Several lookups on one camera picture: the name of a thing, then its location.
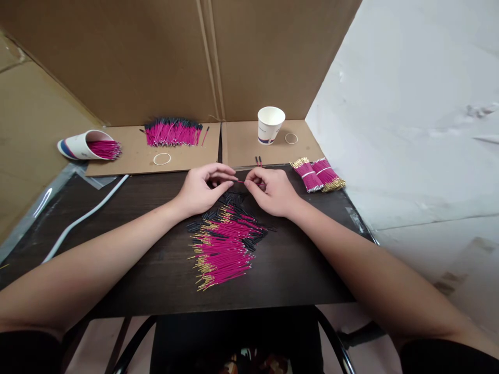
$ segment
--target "cardboard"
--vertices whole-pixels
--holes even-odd
[[[212,1],[225,121],[305,119],[361,0]]]
[[[0,33],[0,72],[26,59],[25,54],[11,40]]]
[[[209,126],[204,146],[201,143]],[[123,154],[114,161],[91,160],[86,175],[89,177],[144,174],[166,171],[190,170],[205,164],[217,162],[220,124],[203,124],[198,146],[151,147],[147,145],[146,135],[139,131],[143,126],[111,127],[105,131],[122,145]],[[172,160],[159,166],[153,162],[154,156],[168,153]],[[167,155],[156,159],[158,164],[168,161]]]
[[[284,140],[289,132],[298,136],[296,144]],[[296,139],[290,135],[288,140],[293,143]],[[223,163],[232,167],[256,166],[255,156],[261,156],[264,165],[278,165],[301,157],[308,157],[313,162],[324,157],[324,153],[304,120],[284,121],[272,145],[258,142],[258,121],[223,123]]]
[[[98,127],[33,61],[0,73],[0,242],[68,164],[57,141]]]
[[[304,119],[360,3],[3,1],[0,24],[108,126]]]
[[[0,24],[108,126],[215,121],[194,0],[0,2]]]

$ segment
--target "white paper cup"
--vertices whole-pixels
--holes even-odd
[[[274,106],[266,106],[258,111],[258,141],[263,145],[271,145],[286,115]]]
[[[57,149],[60,153],[70,159],[107,159],[97,156],[90,150],[87,142],[99,140],[114,140],[105,132],[100,130],[89,130],[74,137],[59,140]]]

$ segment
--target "sleeve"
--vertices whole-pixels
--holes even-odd
[[[59,373],[61,346],[52,335],[41,331],[0,333],[0,371],[11,373]]]
[[[499,360],[467,345],[442,339],[414,340],[400,352],[402,372],[498,373]]]

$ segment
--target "white wall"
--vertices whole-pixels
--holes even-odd
[[[499,243],[499,2],[364,0],[307,115],[380,243],[432,282]],[[499,331],[499,249],[451,300]]]

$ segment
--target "plastic sheet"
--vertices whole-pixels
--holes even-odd
[[[86,182],[96,189],[101,189],[108,185],[116,176],[111,177],[86,177],[85,171],[87,170],[88,162],[71,162],[69,163],[59,175],[52,181],[52,183],[45,189],[45,191],[38,197],[35,203],[31,206],[24,217],[19,221],[17,226],[12,230],[8,238],[0,246],[0,264],[12,252],[15,246],[22,239],[24,234],[29,230],[31,225],[35,222],[36,218],[40,215],[43,209],[47,206],[48,202],[64,187],[68,180],[71,179],[73,174],[78,174]]]

